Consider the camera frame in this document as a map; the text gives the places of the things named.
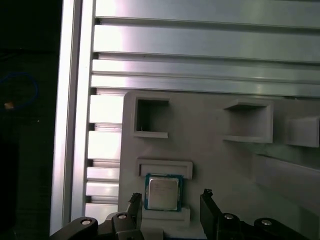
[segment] screw head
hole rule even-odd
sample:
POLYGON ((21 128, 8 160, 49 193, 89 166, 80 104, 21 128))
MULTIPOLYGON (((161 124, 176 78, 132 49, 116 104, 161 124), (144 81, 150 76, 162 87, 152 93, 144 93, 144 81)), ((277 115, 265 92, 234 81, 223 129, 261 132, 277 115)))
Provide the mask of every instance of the screw head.
POLYGON ((266 220, 266 219, 262 220, 261 223, 263 225, 266 225, 266 226, 271 226, 272 225, 272 222, 270 222, 269 220, 266 220))
POLYGON ((127 216, 126 215, 119 215, 118 219, 125 219, 127 216))
POLYGON ((224 215, 224 217, 228 220, 234 219, 234 216, 232 216, 231 214, 226 214, 224 215))
POLYGON ((88 224, 90 224, 90 223, 91 223, 91 220, 89 220, 89 219, 83 220, 83 221, 81 222, 82 225, 88 225, 88 224))

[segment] blue cable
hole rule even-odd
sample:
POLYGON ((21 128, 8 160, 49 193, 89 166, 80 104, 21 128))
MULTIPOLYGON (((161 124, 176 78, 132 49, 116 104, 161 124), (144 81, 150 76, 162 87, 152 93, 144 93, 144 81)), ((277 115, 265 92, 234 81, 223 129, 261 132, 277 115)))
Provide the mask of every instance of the blue cable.
POLYGON ((34 86, 35 93, 34 93, 33 97, 30 98, 27 102, 25 102, 23 104, 20 104, 18 106, 15 106, 13 109, 5 110, 5 112, 6 111, 14 111, 14 110, 18 110, 18 109, 23 109, 24 107, 32 104, 38 97, 38 93, 39 93, 38 84, 37 84, 36 80, 30 74, 28 74, 27 72, 13 72, 13 73, 10 73, 7 76, 5 76, 3 79, 0 80, 0 84, 4 83, 5 81, 8 81, 11 78, 19 77, 19 76, 25 76, 32 82, 32 84, 34 86))

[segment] cpu chip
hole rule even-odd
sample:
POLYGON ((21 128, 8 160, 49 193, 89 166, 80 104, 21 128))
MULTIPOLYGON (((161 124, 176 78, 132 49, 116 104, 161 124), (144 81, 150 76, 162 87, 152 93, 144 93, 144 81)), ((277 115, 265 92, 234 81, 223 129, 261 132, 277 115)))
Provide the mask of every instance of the cpu chip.
POLYGON ((181 175, 147 174, 144 208, 158 211, 180 211, 182 197, 181 175))

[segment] white plastic ledge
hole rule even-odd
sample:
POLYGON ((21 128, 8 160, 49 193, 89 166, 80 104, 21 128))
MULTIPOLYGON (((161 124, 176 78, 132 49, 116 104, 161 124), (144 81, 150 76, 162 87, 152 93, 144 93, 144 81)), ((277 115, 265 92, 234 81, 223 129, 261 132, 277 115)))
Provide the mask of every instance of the white plastic ledge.
POLYGON ((192 179, 193 163, 191 161, 151 160, 138 158, 136 161, 137 175, 146 174, 175 174, 183 175, 184 179, 192 179))
POLYGON ((188 227, 190 225, 190 208, 183 206, 181 211, 143 210, 142 218, 148 219, 147 221, 159 222, 161 226, 188 227))

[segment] dark background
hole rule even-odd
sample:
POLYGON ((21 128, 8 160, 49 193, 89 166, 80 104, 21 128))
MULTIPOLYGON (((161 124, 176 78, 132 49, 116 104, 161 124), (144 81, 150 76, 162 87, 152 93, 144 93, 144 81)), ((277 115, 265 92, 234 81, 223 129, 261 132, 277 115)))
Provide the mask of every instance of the dark background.
POLYGON ((61 14, 62 0, 0 0, 0 81, 26 72, 39 89, 5 112, 35 90, 24 76, 0 83, 1 240, 49 238, 61 14))

